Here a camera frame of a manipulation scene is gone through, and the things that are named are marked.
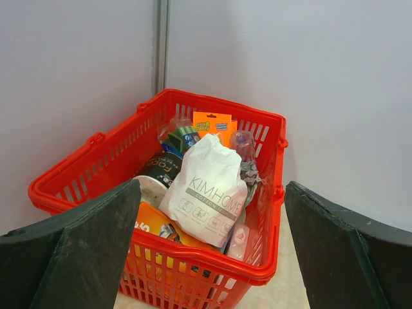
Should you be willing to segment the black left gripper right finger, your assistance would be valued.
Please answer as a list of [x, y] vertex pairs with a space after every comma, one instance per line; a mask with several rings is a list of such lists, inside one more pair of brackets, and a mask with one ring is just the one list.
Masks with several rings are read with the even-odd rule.
[[311, 308], [411, 308], [411, 233], [291, 181], [285, 209]]

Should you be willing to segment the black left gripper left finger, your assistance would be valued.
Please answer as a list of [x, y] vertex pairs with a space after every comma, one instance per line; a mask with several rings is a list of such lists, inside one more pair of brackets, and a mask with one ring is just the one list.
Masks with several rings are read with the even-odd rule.
[[1, 236], [1, 308], [112, 308], [141, 200], [128, 180]]

